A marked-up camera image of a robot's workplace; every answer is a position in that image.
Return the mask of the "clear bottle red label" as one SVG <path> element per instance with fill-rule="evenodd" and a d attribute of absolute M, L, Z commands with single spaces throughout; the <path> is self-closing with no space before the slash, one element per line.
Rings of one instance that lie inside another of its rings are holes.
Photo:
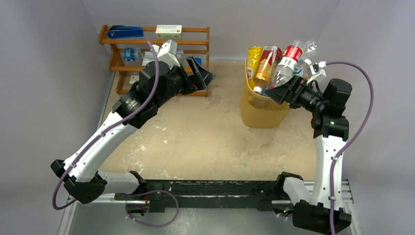
<path fill-rule="evenodd" d="M 293 40 L 285 49 L 285 52 L 277 64 L 274 78 L 270 88 L 276 88 L 288 82 L 297 66 L 303 51 L 305 43 L 302 40 Z"/>

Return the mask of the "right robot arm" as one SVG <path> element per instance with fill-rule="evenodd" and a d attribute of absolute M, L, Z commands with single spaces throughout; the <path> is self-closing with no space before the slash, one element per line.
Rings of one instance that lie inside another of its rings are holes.
<path fill-rule="evenodd" d="M 307 190 L 299 175 L 288 172 L 278 175 L 275 185 L 276 196 L 292 202 L 291 216 L 297 228 L 334 235 L 351 225 L 351 214 L 343 204 L 341 159 L 349 137 L 349 122 L 343 112 L 351 91 L 352 86 L 341 79 L 331 79 L 320 92 L 294 76 L 265 92 L 278 104 L 286 102 L 291 109 L 304 108 L 312 113 L 317 152 L 313 190 Z"/>

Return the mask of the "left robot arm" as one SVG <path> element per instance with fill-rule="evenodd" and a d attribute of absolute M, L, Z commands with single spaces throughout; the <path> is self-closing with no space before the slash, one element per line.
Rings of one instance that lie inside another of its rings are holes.
<path fill-rule="evenodd" d="M 87 204 L 103 194 L 124 193 L 133 200 L 146 194 L 138 173 L 110 173 L 101 165 L 130 135 L 153 118 L 158 109 L 177 95 L 204 90 L 215 74 L 201 67 L 194 57 L 187 57 L 192 73 L 182 65 L 169 66 L 155 60 L 139 72 L 139 79 L 113 106 L 103 124 L 71 157 L 55 160 L 51 169 L 75 200 Z"/>

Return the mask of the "amber bottle red gold label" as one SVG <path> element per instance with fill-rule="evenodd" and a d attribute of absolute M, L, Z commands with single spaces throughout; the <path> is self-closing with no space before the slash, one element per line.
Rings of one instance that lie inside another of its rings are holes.
<path fill-rule="evenodd" d="M 265 46 L 261 57 L 258 61 L 256 74 L 253 77 L 253 91 L 261 94 L 262 91 L 270 84 L 275 64 L 281 59 L 282 51 L 277 46 Z"/>

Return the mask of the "yellow mesh waste bin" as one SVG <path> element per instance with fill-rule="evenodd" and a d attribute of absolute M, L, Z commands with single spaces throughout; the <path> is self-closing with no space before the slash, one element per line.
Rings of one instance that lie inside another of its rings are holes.
<path fill-rule="evenodd" d="M 241 118 L 250 128 L 270 129 L 278 127 L 290 113 L 287 103 L 277 104 L 271 98 L 255 93 L 249 86 L 245 65 L 245 78 L 242 88 Z"/>

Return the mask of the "yellow plastic bottle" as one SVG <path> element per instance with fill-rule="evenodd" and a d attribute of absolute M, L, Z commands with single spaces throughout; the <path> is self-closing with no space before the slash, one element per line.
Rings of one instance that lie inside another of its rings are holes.
<path fill-rule="evenodd" d="M 253 77 L 256 74 L 258 63 L 260 57 L 262 55 L 263 47 L 249 47 L 248 55 L 246 59 L 246 72 L 247 72 L 247 80 L 248 84 L 251 89 L 255 87 L 255 82 L 253 81 Z"/>

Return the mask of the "clear bottle blue white label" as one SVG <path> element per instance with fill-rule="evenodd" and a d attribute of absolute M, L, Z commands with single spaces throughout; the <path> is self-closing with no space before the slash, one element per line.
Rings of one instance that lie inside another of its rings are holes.
<path fill-rule="evenodd" d="M 310 59 L 300 59 L 297 66 L 293 71 L 293 76 L 298 76 L 304 79 L 308 78 L 308 71 L 310 66 L 312 65 L 312 61 Z"/>

